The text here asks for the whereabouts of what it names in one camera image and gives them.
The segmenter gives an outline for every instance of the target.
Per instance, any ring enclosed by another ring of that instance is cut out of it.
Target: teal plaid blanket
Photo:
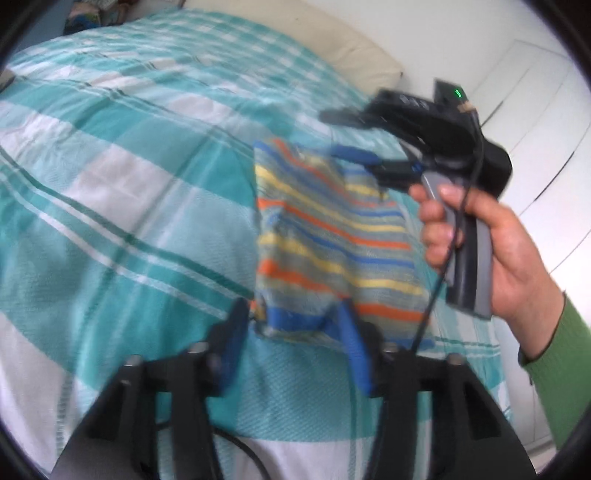
[[[172,355],[254,294],[258,213],[252,144],[331,141],[402,156],[380,132],[319,123],[367,98],[320,58],[260,25],[163,12],[29,48],[0,94],[0,416],[53,467],[98,391],[130,354]],[[405,214],[424,286],[416,205]],[[490,323],[440,302],[429,355],[466,355],[508,413]],[[163,416],[167,399],[161,402]],[[273,478],[361,478],[379,400],[342,353],[259,336],[212,421],[247,438]],[[430,410],[421,400],[417,477]],[[169,432],[161,470],[171,478]],[[218,443],[227,478],[257,478]]]

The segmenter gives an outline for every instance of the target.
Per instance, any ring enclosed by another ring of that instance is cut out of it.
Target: pillow
[[[187,0],[185,8],[221,12],[290,36],[367,95],[393,88],[400,64],[343,22],[300,0]]]

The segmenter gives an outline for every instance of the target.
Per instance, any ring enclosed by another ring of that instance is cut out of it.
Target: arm
[[[535,361],[528,361],[523,354],[519,357],[535,384],[554,441],[560,447],[591,400],[591,330],[567,298],[547,349]]]
[[[443,205],[428,199],[423,187],[415,185],[409,193],[421,203],[425,258],[438,269],[453,228],[445,223]],[[457,209],[463,190],[442,186],[440,195]],[[466,211],[491,229],[492,311],[507,322],[521,345],[521,364],[534,381],[560,447],[591,400],[591,331],[545,270],[540,253],[511,209],[472,190]]]

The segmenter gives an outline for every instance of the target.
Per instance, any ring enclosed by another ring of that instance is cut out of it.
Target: white cabinet
[[[540,443],[551,440],[552,435],[550,434],[550,427],[548,427],[544,407],[538,395],[534,395],[534,441],[539,445]]]
[[[591,232],[562,265],[554,270],[552,276],[560,288],[566,290],[577,310],[591,326]]]
[[[573,62],[515,41],[470,95],[486,137],[510,154],[502,201],[523,212],[567,162],[591,121],[591,98]]]
[[[588,130],[564,169],[521,215],[550,271],[557,268],[591,231],[590,184],[591,130]]]
[[[519,344],[511,330],[501,319],[494,318],[493,322],[496,336],[501,343],[501,358],[513,413],[513,428],[521,443],[529,445],[535,440],[534,386],[530,383],[529,375],[517,363]]]

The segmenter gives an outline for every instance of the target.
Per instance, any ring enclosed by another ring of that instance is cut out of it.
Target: white wall
[[[476,89],[514,40],[565,53],[520,0],[307,0],[371,38],[404,68],[399,87],[431,96],[433,79]]]

